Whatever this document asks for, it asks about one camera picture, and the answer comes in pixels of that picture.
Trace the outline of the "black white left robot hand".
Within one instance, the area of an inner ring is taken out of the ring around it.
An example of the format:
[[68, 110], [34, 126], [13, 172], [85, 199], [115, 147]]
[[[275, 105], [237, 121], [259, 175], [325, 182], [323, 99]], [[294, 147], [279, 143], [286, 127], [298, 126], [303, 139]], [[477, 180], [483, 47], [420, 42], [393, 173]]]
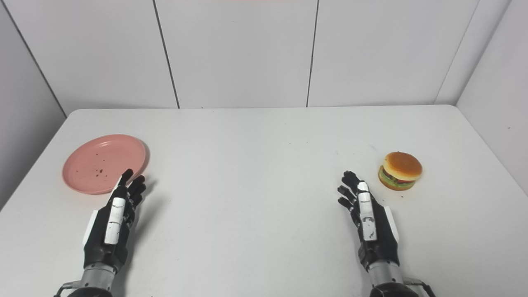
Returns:
[[97, 211], [84, 245], [83, 268], [104, 264], [119, 272], [125, 265], [130, 229], [146, 190], [145, 177], [133, 176], [132, 169], [124, 171], [107, 204]]

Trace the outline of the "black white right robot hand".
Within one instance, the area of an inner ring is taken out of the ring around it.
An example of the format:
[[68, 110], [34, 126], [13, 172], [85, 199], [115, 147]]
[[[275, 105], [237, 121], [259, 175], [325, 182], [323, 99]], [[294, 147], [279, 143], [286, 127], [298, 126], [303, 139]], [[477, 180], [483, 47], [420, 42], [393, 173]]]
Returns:
[[345, 171], [338, 203], [345, 207], [358, 230], [358, 257], [364, 269], [375, 262], [400, 265], [399, 234], [389, 207], [378, 203], [366, 181], [353, 171]]

